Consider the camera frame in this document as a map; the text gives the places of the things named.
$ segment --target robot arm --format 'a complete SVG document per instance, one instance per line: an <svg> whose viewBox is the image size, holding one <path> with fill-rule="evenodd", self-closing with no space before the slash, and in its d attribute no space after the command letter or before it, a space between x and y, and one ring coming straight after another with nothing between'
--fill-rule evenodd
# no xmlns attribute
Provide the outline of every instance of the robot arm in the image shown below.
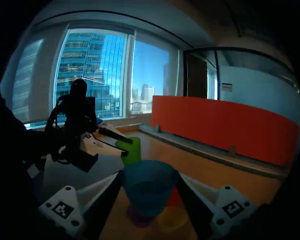
<svg viewBox="0 0 300 240"><path fill-rule="evenodd" d="M54 161L73 164L88 172L98 160L99 154L125 157L128 155L128 151L97 139L95 132L128 144L132 144L133 140L96 117L95 98L86 97L86 89L84 80L77 79L73 82L70 93L58 99L47 121L45 132L57 131L62 135L57 148L51 152ZM67 117L63 128L59 128L57 122L61 112Z"/></svg>

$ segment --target green cup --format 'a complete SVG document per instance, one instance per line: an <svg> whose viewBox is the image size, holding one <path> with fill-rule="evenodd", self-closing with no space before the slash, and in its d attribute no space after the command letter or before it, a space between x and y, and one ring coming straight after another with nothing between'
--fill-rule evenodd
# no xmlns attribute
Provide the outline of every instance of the green cup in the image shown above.
<svg viewBox="0 0 300 240"><path fill-rule="evenodd" d="M130 137L129 139L133 140L132 144L118 140L116 142L116 147L122 150L128 151L127 156L122 156L121 159L125 166L132 164L134 162L141 161L141 147L140 147L140 138Z"/></svg>

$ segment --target yellow cup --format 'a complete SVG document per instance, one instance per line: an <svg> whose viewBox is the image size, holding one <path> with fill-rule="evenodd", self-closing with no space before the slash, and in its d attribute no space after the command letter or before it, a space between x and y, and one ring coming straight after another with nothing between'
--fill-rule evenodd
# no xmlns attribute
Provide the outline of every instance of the yellow cup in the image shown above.
<svg viewBox="0 0 300 240"><path fill-rule="evenodd" d="M159 228L163 232L173 232L184 226L188 220L185 209L177 206L167 206L163 212L157 216Z"/></svg>

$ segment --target orange panel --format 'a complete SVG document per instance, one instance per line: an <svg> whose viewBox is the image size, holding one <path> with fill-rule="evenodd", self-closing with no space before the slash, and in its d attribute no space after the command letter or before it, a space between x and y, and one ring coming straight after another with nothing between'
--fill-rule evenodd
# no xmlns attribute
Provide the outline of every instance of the orange panel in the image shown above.
<svg viewBox="0 0 300 240"><path fill-rule="evenodd" d="M293 121L234 102L154 96L152 126L224 150L276 165L292 164L299 126Z"/></svg>

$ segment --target blue cup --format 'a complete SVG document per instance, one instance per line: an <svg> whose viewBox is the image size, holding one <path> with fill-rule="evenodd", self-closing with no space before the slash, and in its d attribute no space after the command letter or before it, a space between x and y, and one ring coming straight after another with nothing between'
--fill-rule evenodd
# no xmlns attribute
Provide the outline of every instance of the blue cup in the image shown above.
<svg viewBox="0 0 300 240"><path fill-rule="evenodd" d="M152 160L132 163L120 173L130 204L144 217L155 217L163 211L177 177L178 172L172 166Z"/></svg>

